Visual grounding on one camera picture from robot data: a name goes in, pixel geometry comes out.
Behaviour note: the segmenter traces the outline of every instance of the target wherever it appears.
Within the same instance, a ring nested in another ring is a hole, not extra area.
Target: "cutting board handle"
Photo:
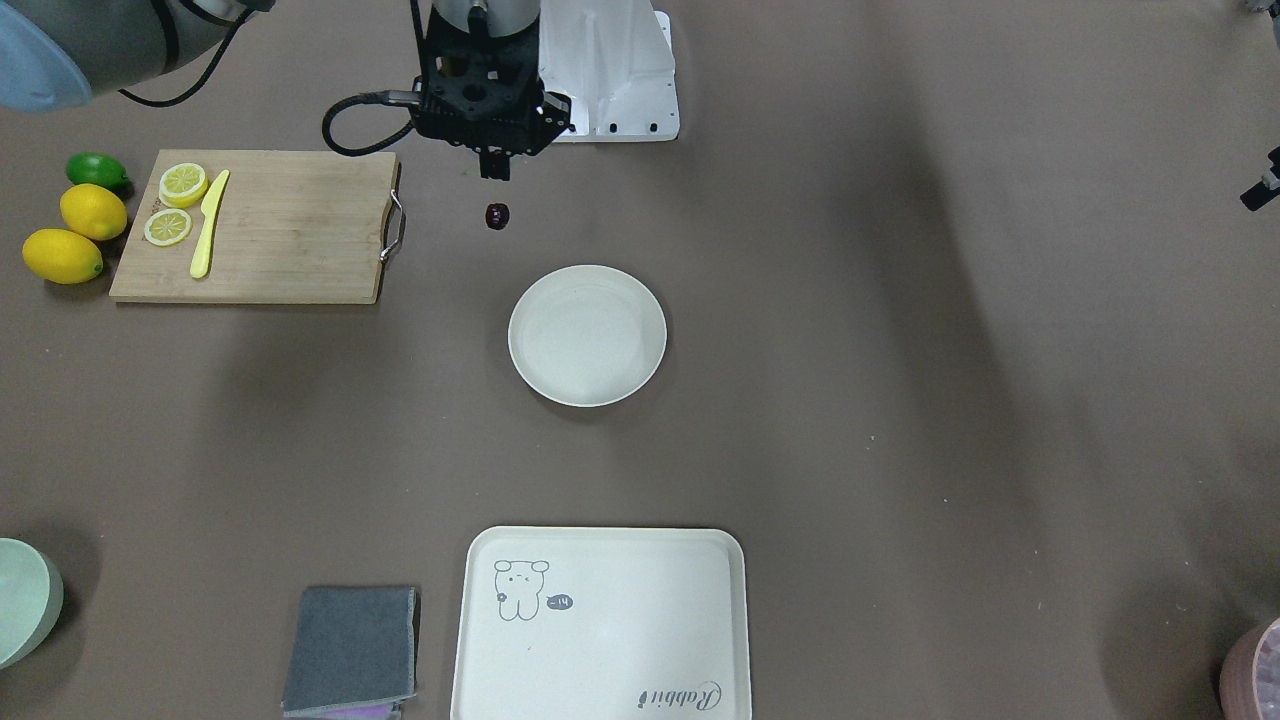
[[[396,193],[396,188],[392,188],[392,209],[399,213],[399,229],[396,231],[396,240],[390,240],[390,232],[383,234],[383,251],[378,254],[378,259],[383,263],[390,259],[398,250],[402,242],[404,242],[404,206],[401,205],[399,195]],[[387,217],[387,229],[390,231],[392,217]]]

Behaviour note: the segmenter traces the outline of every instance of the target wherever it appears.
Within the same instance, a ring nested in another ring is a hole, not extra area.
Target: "green lime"
[[[73,184],[96,184],[113,192],[124,190],[129,184],[128,176],[124,174],[124,165],[110,155],[101,152],[81,152],[72,155],[67,160],[67,179]]]

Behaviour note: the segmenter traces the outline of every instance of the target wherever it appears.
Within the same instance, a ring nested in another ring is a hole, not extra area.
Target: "white bowl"
[[[667,318],[640,281],[603,265],[561,268],[535,282],[511,314],[516,372],[544,397],[575,407],[640,389],[667,351]]]

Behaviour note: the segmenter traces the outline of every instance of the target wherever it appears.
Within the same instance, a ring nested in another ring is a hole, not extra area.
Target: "gray cloth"
[[[413,697],[412,587],[307,588],[284,683],[285,717]]]

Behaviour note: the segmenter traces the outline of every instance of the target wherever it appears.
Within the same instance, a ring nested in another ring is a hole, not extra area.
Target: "wooden cutting board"
[[[191,255],[204,224],[187,211],[191,234],[169,247],[143,227],[164,209],[160,176],[197,163],[210,182],[230,170],[214,231],[209,274],[192,279]],[[383,249],[399,176],[394,152],[344,158],[282,150],[161,150],[115,269],[118,302],[371,304],[378,301]]]

